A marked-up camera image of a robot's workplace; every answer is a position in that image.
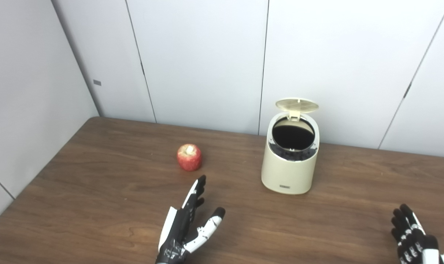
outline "black and white robotic hand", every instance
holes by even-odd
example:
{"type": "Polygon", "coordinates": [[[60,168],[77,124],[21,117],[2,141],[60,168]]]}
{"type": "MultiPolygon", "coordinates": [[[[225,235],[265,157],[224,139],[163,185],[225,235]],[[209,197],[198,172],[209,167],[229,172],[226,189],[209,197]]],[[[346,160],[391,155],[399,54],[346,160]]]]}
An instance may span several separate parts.
{"type": "Polygon", "coordinates": [[[217,229],[225,215],[225,209],[218,207],[203,227],[189,232],[196,209],[204,203],[200,198],[204,192],[206,176],[197,179],[181,209],[170,207],[160,235],[159,254],[156,264],[182,264],[188,255],[204,244],[217,229]]]}
{"type": "Polygon", "coordinates": [[[398,242],[401,264],[444,264],[437,239],[426,235],[416,214],[406,205],[393,211],[391,234],[398,242]]]}

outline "trash can lid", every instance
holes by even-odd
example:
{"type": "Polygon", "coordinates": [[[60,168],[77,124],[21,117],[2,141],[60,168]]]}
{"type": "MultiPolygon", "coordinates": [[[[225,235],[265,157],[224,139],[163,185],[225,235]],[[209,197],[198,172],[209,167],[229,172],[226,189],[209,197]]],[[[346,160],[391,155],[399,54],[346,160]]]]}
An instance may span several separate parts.
{"type": "Polygon", "coordinates": [[[319,108],[316,103],[310,100],[296,97],[281,99],[276,102],[276,106],[282,111],[289,112],[289,119],[291,120],[293,117],[299,120],[301,113],[310,113],[319,108]]]}

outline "wooden table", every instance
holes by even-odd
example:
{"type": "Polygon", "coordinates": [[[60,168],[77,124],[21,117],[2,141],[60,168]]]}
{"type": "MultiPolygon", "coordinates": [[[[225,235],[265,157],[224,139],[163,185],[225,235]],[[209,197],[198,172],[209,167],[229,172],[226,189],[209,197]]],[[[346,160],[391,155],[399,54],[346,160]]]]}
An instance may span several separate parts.
{"type": "Polygon", "coordinates": [[[444,251],[444,158],[321,144],[311,190],[291,196],[261,182],[264,141],[92,118],[1,215],[0,264],[153,264],[168,208],[202,174],[194,224],[227,214],[188,264],[397,264],[403,202],[444,251]],[[188,142],[203,152],[196,172],[176,161],[188,142]]]}

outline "red apple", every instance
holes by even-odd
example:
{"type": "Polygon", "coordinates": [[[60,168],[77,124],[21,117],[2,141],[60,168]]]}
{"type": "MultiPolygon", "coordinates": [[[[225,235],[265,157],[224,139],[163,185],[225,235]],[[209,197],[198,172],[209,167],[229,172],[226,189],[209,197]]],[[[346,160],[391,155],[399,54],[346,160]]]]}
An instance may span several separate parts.
{"type": "Polygon", "coordinates": [[[185,171],[192,172],[201,167],[201,150],[194,144],[182,145],[177,152],[177,160],[185,171]]]}

